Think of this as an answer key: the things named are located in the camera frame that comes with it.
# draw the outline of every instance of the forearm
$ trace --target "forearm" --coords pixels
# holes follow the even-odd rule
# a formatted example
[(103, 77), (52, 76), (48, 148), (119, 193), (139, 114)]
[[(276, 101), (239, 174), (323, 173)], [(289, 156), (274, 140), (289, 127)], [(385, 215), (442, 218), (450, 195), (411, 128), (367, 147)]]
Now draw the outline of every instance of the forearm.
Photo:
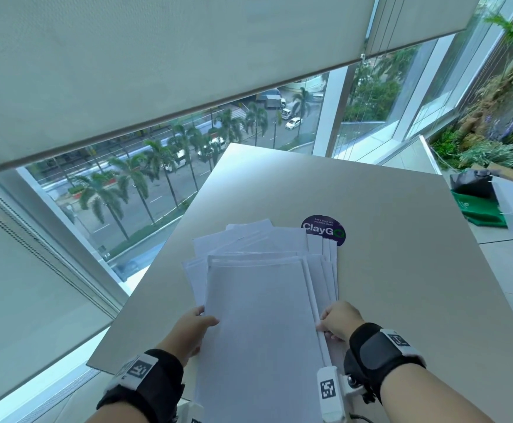
[(493, 423), (478, 407), (416, 364), (401, 365), (389, 373), (380, 395), (392, 423)]
[(104, 405), (86, 423), (149, 423), (134, 406), (125, 402)]

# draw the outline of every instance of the table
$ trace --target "table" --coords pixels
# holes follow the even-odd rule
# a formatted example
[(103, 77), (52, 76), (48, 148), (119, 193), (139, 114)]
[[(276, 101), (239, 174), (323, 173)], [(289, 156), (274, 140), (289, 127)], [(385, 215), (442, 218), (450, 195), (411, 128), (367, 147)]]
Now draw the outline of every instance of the table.
[(225, 151), (88, 364), (116, 372), (194, 306), (181, 266), (193, 238), (263, 218), (300, 227), (315, 214), (346, 230), (340, 298), (400, 332), (493, 419), (513, 421), (513, 312), (442, 177), (247, 145)]

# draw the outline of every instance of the person's right hand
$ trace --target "person's right hand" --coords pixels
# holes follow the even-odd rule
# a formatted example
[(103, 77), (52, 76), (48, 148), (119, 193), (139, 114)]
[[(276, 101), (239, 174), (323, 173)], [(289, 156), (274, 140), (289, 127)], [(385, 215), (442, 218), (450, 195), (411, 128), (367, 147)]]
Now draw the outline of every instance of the person's right hand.
[(347, 342), (363, 323), (364, 319), (356, 307), (346, 301), (335, 301), (321, 314), (317, 330)]

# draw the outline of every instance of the roller blind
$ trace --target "roller blind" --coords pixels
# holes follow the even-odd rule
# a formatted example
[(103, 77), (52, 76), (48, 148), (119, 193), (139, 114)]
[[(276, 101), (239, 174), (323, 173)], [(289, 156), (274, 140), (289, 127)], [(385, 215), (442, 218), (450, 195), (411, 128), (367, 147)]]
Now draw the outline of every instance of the roller blind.
[(0, 398), (116, 315), (0, 198)]
[(356, 61), (373, 5), (0, 0), (0, 168)]
[(376, 56), (463, 30), (479, 0), (379, 0), (366, 55)]

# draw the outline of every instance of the road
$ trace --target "road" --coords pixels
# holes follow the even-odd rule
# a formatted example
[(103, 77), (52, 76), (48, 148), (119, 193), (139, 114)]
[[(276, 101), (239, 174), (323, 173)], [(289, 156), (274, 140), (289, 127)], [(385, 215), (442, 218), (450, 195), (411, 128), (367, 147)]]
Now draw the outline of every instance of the road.
[[(320, 104), (312, 103), (310, 113), (302, 123), (301, 134), (308, 134), (316, 131), (319, 111)], [(259, 147), (272, 148), (274, 143), (274, 120), (276, 119), (276, 111), (267, 110), (267, 112), (269, 123), (268, 131), (265, 133), (264, 137), (262, 137), (259, 132), (257, 145)], [(291, 142), (297, 134), (297, 128), (294, 130), (288, 130), (284, 125), (277, 127), (276, 148)], [(254, 145), (254, 135), (249, 136), (244, 133), (242, 143)], [(196, 182), (198, 187), (201, 188), (210, 174), (209, 165), (208, 163), (201, 162), (194, 151), (191, 151), (191, 155)], [(170, 182), (179, 202), (188, 198), (196, 191), (196, 186), (194, 185), (189, 165), (185, 165), (175, 172), (170, 173), (168, 177), (170, 178)], [(170, 193), (168, 183), (163, 175), (161, 176), (160, 181), (155, 181), (154, 183), (149, 182), (148, 184), (149, 197), (146, 201), (154, 219), (157, 220), (172, 210), (175, 207), (175, 203)], [(145, 207), (141, 203), (137, 191), (133, 187), (130, 187), (129, 198), (128, 204), (122, 203), (124, 217), (121, 220), (121, 223), (127, 234), (131, 235), (140, 228), (150, 224), (151, 220), (149, 219)], [(125, 236), (119, 229), (107, 208), (105, 206), (103, 208), (105, 224), (101, 224), (91, 210), (83, 211), (80, 209), (78, 204), (72, 205), (72, 210), (78, 218), (78, 220), (75, 221), (77, 227), (80, 228), (81, 232), (83, 232), (94, 248), (98, 249), (101, 246), (104, 246), (109, 250), (123, 242), (125, 240)]]

